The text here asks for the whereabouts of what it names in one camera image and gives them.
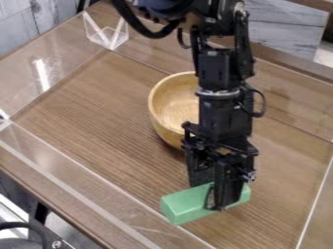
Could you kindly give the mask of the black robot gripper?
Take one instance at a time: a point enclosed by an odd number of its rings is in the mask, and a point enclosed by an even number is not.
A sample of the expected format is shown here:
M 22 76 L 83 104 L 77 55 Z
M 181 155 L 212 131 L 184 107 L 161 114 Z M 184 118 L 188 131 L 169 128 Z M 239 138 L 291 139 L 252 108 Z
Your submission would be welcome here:
M 265 107 L 257 112 L 256 94 L 249 86 L 224 94 L 200 91 L 200 121 L 185 122 L 182 148 L 190 187 L 210 183 L 205 208 L 221 211 L 251 200 L 255 161 L 260 150 L 251 143 L 253 118 L 261 118 Z

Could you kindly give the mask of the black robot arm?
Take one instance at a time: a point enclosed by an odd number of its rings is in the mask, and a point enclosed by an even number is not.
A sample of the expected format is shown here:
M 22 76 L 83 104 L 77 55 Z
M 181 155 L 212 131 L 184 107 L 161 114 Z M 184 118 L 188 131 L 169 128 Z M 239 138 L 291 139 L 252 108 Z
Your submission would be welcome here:
M 197 122 L 182 125 L 189 182 L 208 185 L 204 207 L 221 210 L 241 200 L 256 178 L 260 154 L 251 142 L 255 106 L 261 93 L 248 80 L 256 76 L 251 42 L 251 12 L 244 0 L 112 0 L 132 28 L 150 39 L 170 33 L 192 51 L 200 101 Z

